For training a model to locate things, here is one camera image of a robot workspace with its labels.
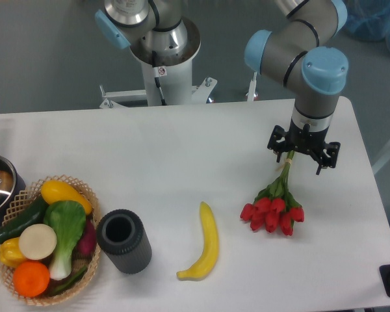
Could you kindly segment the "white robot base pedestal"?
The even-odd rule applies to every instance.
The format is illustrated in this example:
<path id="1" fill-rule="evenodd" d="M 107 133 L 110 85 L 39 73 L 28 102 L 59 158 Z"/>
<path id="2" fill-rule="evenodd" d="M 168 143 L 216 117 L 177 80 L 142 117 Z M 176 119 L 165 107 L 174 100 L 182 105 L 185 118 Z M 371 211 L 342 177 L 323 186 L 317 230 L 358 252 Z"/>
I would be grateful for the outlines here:
<path id="1" fill-rule="evenodd" d="M 130 46 L 141 65 L 144 89 L 106 92 L 100 88 L 100 107 L 111 109 L 119 107 L 121 102 L 142 100 L 148 106 L 212 102 L 210 94 L 217 85 L 216 79 L 206 77 L 199 85 L 192 84 L 192 61 L 200 47 L 200 32 L 185 17 L 173 29 L 148 31 Z"/>

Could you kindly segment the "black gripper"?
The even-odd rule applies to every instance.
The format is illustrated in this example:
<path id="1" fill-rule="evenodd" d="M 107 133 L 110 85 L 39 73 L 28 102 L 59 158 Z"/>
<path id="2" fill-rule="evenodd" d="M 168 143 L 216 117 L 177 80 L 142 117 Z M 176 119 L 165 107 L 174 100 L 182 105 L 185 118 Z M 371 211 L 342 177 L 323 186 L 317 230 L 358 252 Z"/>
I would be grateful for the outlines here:
<path id="1" fill-rule="evenodd" d="M 329 126 L 321 131 L 316 131 L 308 123 L 298 127 L 293 121 L 290 122 L 288 130 L 275 125 L 267 148 L 276 155 L 277 163 L 280 162 L 282 154 L 288 151 L 294 150 L 308 155 L 314 153 L 318 156 L 316 174 L 319 175 L 322 169 L 335 168 L 337 166 L 341 148 L 340 142 L 326 142 L 328 129 Z"/>

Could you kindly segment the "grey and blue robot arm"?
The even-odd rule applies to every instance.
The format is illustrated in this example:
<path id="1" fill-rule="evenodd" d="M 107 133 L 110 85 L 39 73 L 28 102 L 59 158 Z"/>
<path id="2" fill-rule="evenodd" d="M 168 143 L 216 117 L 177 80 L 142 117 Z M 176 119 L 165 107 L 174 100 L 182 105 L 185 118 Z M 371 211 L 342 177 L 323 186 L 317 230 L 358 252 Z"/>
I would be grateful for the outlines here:
<path id="1" fill-rule="evenodd" d="M 268 148 L 277 156 L 295 151 L 319 169 L 333 168 L 340 149 L 326 142 L 345 87 L 346 56 L 326 46 L 344 26 L 342 1 L 278 1 L 288 24 L 279 32 L 257 31 L 246 44 L 245 64 L 295 94 L 288 129 L 275 126 Z M 95 14 L 104 37 L 139 60 L 150 106 L 195 102 L 192 60 L 200 48 L 198 28 L 182 14 L 181 1 L 105 1 Z"/>

